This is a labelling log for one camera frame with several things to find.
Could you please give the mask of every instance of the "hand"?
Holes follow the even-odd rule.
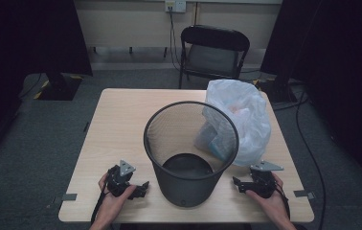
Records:
[[[278,184],[277,189],[280,192],[283,192],[283,182],[274,173],[273,176]],[[283,198],[280,193],[274,191],[274,193],[269,198],[262,198],[251,190],[247,190],[246,194],[260,205],[264,213],[271,219],[271,221],[274,222],[274,224],[277,225],[279,229],[296,229],[295,226],[291,223],[291,220],[289,220],[288,214],[283,204]]]
[[[101,190],[103,189],[103,184],[108,174],[104,174],[98,183]],[[91,226],[91,230],[102,230],[106,229],[115,218],[119,215],[124,206],[124,202],[130,197],[133,191],[136,189],[135,185],[130,185],[126,188],[124,193],[118,197],[115,197],[105,188],[104,193],[106,193],[105,198],[100,206],[100,210],[97,213],[95,222]]]

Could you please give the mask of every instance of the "table top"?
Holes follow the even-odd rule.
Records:
[[[314,215],[306,196],[293,191],[304,189],[275,114],[267,101],[271,137],[262,159],[284,167],[276,174],[283,180],[289,199],[291,220],[313,221]],[[238,192],[232,176],[251,181],[248,169],[230,166],[217,182],[211,196],[202,204],[183,208],[173,205],[160,191],[143,134],[151,116],[165,105],[180,101],[205,102],[205,90],[105,89],[88,129],[79,160],[66,194],[77,194],[76,200],[63,201],[59,219],[67,222],[90,221],[100,195],[98,181],[121,159],[136,168],[130,183],[149,181],[144,198],[125,203],[116,222],[265,222],[268,217],[250,197]]]

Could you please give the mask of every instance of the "white plastic bag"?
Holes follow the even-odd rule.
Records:
[[[250,166],[259,163],[270,140],[271,126],[265,110],[265,99],[250,83],[239,80],[211,80],[208,84],[206,103],[224,112],[238,131],[238,155],[234,165]],[[212,148],[222,148],[222,126],[212,116],[206,116],[217,136]]]

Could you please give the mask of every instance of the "black chair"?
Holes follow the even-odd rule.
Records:
[[[249,39],[241,32],[195,25],[181,33],[181,67],[178,88],[184,73],[208,79],[238,79]],[[186,44],[191,44],[187,51]]]

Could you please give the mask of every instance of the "black mesh trash can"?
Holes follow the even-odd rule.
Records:
[[[238,132],[219,109],[206,103],[179,102],[150,118],[144,144],[166,199],[177,206],[193,207],[211,195],[235,160]]]

